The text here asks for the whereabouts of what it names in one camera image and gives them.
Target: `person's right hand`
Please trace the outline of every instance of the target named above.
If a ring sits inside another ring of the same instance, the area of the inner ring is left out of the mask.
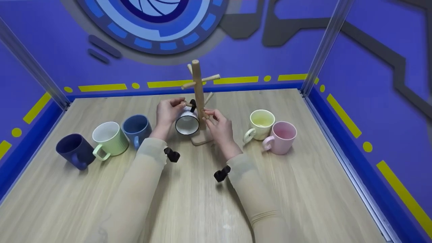
[[[206,109],[205,113],[213,116],[213,119],[216,120],[216,122],[213,122],[210,119],[206,119],[206,124],[226,160],[230,160],[231,158],[243,153],[240,147],[234,142],[231,121],[223,116],[217,109]]]

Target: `mug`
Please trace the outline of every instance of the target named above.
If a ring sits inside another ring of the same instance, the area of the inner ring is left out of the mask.
[[[191,107],[184,107],[183,112],[178,116],[175,121],[175,129],[183,135],[191,135],[198,131],[200,128],[200,121],[198,120],[197,110],[191,112]]]
[[[288,153],[297,136],[297,129],[289,122],[278,121],[272,129],[269,137],[264,139],[264,150],[270,150],[274,154],[282,155]]]
[[[152,126],[144,115],[129,117],[123,122],[122,129],[136,150],[138,150],[144,139],[148,138],[152,133]]]
[[[95,160],[92,153],[93,147],[80,134],[65,136],[57,143],[55,150],[79,170],[87,169],[87,166]]]
[[[108,121],[96,127],[92,138],[98,143],[93,154],[102,161],[107,160],[110,156],[121,154],[129,147],[126,135],[120,129],[120,125],[114,121]],[[105,152],[104,157],[98,155],[100,149]]]
[[[252,138],[256,140],[264,140],[273,126],[275,118],[273,113],[267,110],[256,110],[251,113],[249,117],[249,123],[251,129],[249,129],[243,137],[243,142],[248,143]]]

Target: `hand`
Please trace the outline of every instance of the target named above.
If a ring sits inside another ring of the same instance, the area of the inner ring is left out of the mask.
[[[159,102],[156,108],[156,127],[153,129],[150,137],[166,140],[172,123],[176,120],[178,114],[186,106],[184,97],[165,99]]]
[[[234,142],[231,121],[223,116],[219,110],[206,109],[205,113],[213,116],[213,119],[216,120],[216,122],[213,122],[210,119],[206,119],[206,124],[226,160],[230,160],[243,153],[240,147]]]

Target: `sleeve cuff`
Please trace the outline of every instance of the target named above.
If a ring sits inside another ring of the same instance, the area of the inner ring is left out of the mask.
[[[140,148],[137,151],[138,154],[147,155],[155,159],[157,163],[166,165],[166,155],[164,149],[167,147],[167,143],[161,139],[148,137],[144,139]]]
[[[232,184],[236,184],[244,173],[255,168],[250,157],[245,153],[231,158],[226,163],[231,167],[231,172],[228,174],[228,178]]]

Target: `metal frame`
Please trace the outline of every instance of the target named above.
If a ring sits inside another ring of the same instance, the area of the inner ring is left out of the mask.
[[[3,44],[10,50],[12,54],[15,55],[15,57],[36,79],[36,81],[51,95],[52,99],[59,105],[59,107],[62,108],[62,110],[66,110],[70,105],[70,101],[1,17],[0,41],[3,42]]]
[[[345,22],[346,16],[353,5],[354,0],[339,0],[327,25],[321,43],[318,46],[317,53],[312,61],[311,67],[309,68],[308,75],[303,83],[300,92],[304,97],[307,97],[311,92],[314,85],[315,79],[321,71],[324,62],[327,59],[328,54]]]
[[[360,179],[356,170],[352,166],[351,162],[348,160],[345,153],[342,151],[342,148],[336,142],[336,139],[331,134],[330,130],[328,129],[327,125],[324,123],[318,111],[315,109],[315,107],[313,106],[313,104],[311,103],[308,97],[305,97],[304,100],[307,107],[309,108],[309,111],[311,112],[319,128],[321,129],[324,137],[326,138],[331,149],[336,155],[336,158],[339,160],[340,165],[342,166],[349,180],[353,184],[354,188],[356,189],[357,193],[359,194],[360,198],[362,199],[363,203],[365,204],[366,208],[371,214],[372,219],[374,220],[377,227],[381,231],[381,234],[386,240],[386,242],[401,243],[401,240],[397,236],[396,232],[393,230],[393,228],[387,221],[386,217],[384,216],[384,214],[376,204],[375,200],[370,195],[366,186],[363,184],[362,180]]]

